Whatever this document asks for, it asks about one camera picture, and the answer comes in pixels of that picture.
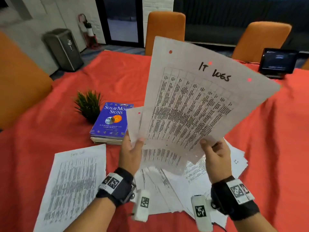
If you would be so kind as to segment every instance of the blue book cover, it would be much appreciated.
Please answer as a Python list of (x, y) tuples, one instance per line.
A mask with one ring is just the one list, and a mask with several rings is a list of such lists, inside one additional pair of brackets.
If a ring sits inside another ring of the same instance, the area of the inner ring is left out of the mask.
[(90, 131), (91, 136), (122, 139), (127, 131), (128, 108), (133, 104), (106, 102)]

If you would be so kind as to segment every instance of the door glass panel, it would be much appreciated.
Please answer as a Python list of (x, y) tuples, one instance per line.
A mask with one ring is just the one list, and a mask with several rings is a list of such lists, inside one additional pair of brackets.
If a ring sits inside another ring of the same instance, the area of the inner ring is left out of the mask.
[(104, 0), (112, 40), (138, 42), (135, 0)]

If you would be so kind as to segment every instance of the red tablecloth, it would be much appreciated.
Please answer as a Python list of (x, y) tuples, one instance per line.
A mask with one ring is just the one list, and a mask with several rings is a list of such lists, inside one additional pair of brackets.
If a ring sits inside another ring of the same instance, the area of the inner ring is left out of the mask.
[[(3, 231), (32, 231), (54, 154), (93, 145), (91, 125), (75, 112), (77, 91), (101, 92), (104, 101), (142, 106), (150, 57), (104, 51), (83, 71), (66, 73), (52, 92), (0, 133), (0, 211)], [(257, 70), (257, 65), (249, 65)], [(280, 232), (309, 229), (309, 71), (295, 69), (281, 90), (226, 135), (246, 152), (241, 179), (262, 214)], [(114, 171), (119, 147), (107, 145), (107, 172)], [(197, 231), (186, 213), (149, 216), (146, 223), (125, 219), (129, 203), (116, 210), (108, 231)], [(230, 219), (226, 230), (236, 231)], [(215, 226), (214, 231), (222, 231)]]

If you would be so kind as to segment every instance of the black monitor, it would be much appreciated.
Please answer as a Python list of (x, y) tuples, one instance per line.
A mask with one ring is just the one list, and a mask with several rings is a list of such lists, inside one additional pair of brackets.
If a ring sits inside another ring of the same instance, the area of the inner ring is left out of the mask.
[(264, 75), (291, 74), (297, 60), (298, 51), (265, 48), (259, 72)]

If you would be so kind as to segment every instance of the hand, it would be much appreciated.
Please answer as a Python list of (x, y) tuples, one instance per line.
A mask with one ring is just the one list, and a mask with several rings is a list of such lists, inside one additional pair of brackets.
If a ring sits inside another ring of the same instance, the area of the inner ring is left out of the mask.
[(213, 148), (205, 139), (200, 140), (206, 156), (206, 171), (212, 184), (232, 175), (231, 151), (222, 138)]
[(134, 176), (141, 164), (141, 148), (143, 145), (144, 139), (140, 138), (136, 141), (134, 148), (132, 148), (129, 133), (127, 131), (122, 140), (118, 167), (127, 170)]

